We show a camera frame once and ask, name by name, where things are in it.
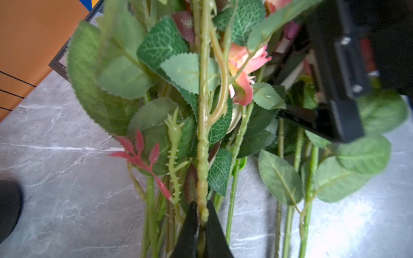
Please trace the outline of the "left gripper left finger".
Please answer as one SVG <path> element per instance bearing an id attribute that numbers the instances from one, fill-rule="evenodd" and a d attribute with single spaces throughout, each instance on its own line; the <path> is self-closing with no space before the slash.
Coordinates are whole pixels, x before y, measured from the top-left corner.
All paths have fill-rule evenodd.
<path id="1" fill-rule="evenodd" d="M 171 258 L 195 258 L 199 221 L 197 203 L 191 202 Z"/>

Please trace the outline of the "black cylindrical vase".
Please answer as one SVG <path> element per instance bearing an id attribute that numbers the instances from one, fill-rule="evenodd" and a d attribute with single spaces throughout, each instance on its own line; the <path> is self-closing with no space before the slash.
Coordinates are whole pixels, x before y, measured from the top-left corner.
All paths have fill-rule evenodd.
<path id="1" fill-rule="evenodd" d="M 14 181 L 1 180 L 1 243 L 16 227 L 23 209 L 23 192 Z"/>

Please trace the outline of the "black white chessboard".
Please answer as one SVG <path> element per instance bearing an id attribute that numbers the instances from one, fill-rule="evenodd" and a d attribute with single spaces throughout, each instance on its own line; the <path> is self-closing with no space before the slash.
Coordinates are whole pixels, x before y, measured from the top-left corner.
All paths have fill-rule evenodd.
<path id="1" fill-rule="evenodd" d="M 97 18 L 103 16 L 104 1 L 90 1 L 91 10 L 89 14 L 84 18 L 84 21 L 98 27 Z M 69 82 L 68 68 L 67 68 L 67 57 L 68 48 L 70 44 L 71 37 L 66 41 L 64 46 L 60 49 L 57 55 L 49 63 L 49 67 L 58 73 L 62 78 Z"/>

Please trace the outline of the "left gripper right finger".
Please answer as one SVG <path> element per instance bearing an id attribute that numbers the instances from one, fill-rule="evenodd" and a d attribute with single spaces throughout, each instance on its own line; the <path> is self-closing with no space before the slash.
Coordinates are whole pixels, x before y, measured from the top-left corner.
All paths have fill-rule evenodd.
<path id="1" fill-rule="evenodd" d="M 234 258 L 224 232 L 222 230 L 217 212 L 212 201 L 207 202 L 209 219 L 205 225 L 206 254 L 205 258 Z"/>

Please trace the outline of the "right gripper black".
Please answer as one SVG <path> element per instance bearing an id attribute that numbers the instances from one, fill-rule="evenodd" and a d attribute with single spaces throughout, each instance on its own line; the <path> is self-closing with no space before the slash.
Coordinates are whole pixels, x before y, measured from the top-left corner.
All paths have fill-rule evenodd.
<path id="1" fill-rule="evenodd" d="M 319 101 L 314 109 L 288 104 L 279 116 L 337 143 L 364 136 L 356 99 L 371 92 L 354 26 L 370 50 L 368 70 L 379 73 L 384 89 L 412 97 L 412 1 L 322 1 L 277 55 L 278 83 L 306 57 L 313 58 L 310 74 Z"/>

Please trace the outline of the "bunch of pink flowers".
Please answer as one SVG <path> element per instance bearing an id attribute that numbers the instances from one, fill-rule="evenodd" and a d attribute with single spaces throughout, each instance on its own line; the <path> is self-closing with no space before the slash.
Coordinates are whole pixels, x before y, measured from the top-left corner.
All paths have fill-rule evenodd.
<path id="1" fill-rule="evenodd" d="M 278 83 L 277 55 L 321 2 L 104 1 L 98 27 L 79 23 L 67 57 L 75 95 L 122 145 L 112 156 L 146 177 L 142 187 L 130 174 L 145 203 L 141 257 L 170 258 L 191 202 L 196 258 L 206 254 L 208 201 L 229 245 L 239 174 L 255 156 L 277 207 L 287 208 L 275 253 L 289 257 L 299 215 L 304 258 L 314 201 L 339 202 L 388 166 L 385 135 L 406 121 L 413 96 L 382 87 L 355 26 L 371 83 L 356 99 L 364 136 L 337 143 L 279 116 L 288 104 L 319 104 L 313 58 Z"/>

